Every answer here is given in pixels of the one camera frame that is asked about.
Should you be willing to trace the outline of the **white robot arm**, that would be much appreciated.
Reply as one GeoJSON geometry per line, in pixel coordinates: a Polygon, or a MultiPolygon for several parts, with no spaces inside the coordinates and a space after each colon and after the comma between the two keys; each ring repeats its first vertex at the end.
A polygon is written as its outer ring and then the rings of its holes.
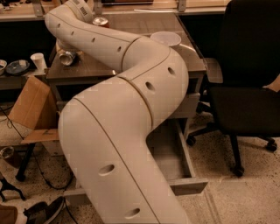
{"type": "Polygon", "coordinates": [[[186,63],[167,45],[92,21],[84,0],[45,16],[59,42],[116,72],[62,109],[66,160],[104,224],[191,224],[146,144],[186,95],[186,63]]]}

